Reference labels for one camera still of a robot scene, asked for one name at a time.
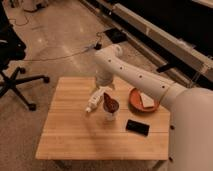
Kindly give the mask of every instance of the floor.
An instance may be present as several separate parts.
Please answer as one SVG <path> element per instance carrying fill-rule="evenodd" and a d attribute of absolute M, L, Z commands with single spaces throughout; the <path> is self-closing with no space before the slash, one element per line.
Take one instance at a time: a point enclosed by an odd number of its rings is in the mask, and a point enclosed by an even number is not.
<path fill-rule="evenodd" d="M 26 60 L 55 59 L 84 51 L 96 43 L 96 33 L 109 27 L 101 22 L 78 0 L 51 0 L 47 8 L 35 13 L 23 13 L 16 7 L 9 7 L 4 1 L 9 18 L 25 26 L 14 29 L 27 44 Z M 103 45 L 110 41 L 104 37 Z M 123 60 L 155 72 L 156 66 L 149 62 L 129 43 L 120 44 L 124 49 Z M 35 152 L 47 117 L 57 81 L 61 76 L 94 76 L 95 50 L 51 61 L 16 61 L 6 71 L 10 74 L 16 66 L 27 69 L 25 76 L 45 74 L 50 84 L 36 81 L 20 86 L 20 90 L 31 101 L 36 102 L 37 111 L 29 112 L 12 93 L 0 99 L 0 171 L 59 171 L 52 161 L 35 159 Z M 155 162 L 151 161 L 66 161 L 73 171 L 146 171 Z"/>

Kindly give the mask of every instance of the brown bowl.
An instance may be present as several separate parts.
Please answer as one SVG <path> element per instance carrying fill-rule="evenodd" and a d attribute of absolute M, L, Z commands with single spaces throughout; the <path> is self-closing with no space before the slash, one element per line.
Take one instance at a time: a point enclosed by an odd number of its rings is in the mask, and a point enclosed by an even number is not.
<path fill-rule="evenodd" d="M 140 91 L 136 88 L 132 89 L 129 94 L 129 103 L 131 107 L 135 108 L 139 112 L 151 113 L 155 112 L 159 107 L 159 102 L 154 100 L 154 107 L 145 108 L 141 100 Z"/>

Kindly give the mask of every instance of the cup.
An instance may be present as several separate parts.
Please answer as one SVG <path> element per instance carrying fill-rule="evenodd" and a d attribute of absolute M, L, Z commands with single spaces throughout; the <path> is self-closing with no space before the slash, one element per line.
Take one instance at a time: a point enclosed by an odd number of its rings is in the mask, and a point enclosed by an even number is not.
<path fill-rule="evenodd" d="M 114 103 L 113 105 L 115 107 L 115 110 L 113 112 L 108 110 L 105 103 L 103 104 L 103 108 L 104 108 L 104 111 L 106 113 L 106 120 L 107 121 L 114 121 L 116 119 L 117 114 L 118 114 L 119 103 L 114 99 L 112 99 L 112 101 L 113 101 L 113 103 Z"/>

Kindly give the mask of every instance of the table top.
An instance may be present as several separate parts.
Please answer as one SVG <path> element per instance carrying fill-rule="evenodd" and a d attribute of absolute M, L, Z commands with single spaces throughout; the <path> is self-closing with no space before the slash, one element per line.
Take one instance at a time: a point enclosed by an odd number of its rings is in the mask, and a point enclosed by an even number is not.
<path fill-rule="evenodd" d="M 91 113 L 85 108 L 94 78 L 60 78 L 36 152 L 45 160 L 167 160 L 169 112 L 136 115 L 128 109 L 133 88 L 115 78 L 108 93 L 120 104 L 115 121 L 107 121 L 102 104 Z M 148 137 L 126 131 L 128 119 L 150 125 Z"/>

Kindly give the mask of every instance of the table leg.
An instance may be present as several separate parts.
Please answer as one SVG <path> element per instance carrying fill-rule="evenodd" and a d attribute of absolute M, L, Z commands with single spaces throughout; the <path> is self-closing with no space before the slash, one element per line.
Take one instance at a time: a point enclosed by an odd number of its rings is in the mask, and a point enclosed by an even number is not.
<path fill-rule="evenodd" d="M 159 160 L 152 168 L 152 171 L 158 171 L 161 166 L 165 163 L 165 160 Z"/>
<path fill-rule="evenodd" d="M 60 169 L 62 169 L 62 170 L 69 170 L 69 169 L 72 168 L 71 166 L 66 166 L 66 165 L 64 164 L 64 162 L 61 161 L 61 160 L 53 160 L 53 161 L 54 161 L 55 164 L 56 164 Z"/>

